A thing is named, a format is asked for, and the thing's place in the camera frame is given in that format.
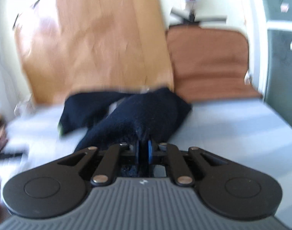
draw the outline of black fabric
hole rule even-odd
[[[123,97],[127,98],[104,118],[108,106]],[[90,146],[104,150],[121,142],[135,144],[140,141],[144,146],[150,138],[157,143],[167,142],[190,111],[191,105],[168,88],[133,95],[84,93],[67,99],[60,125],[67,133],[79,127],[89,127],[75,151]]]

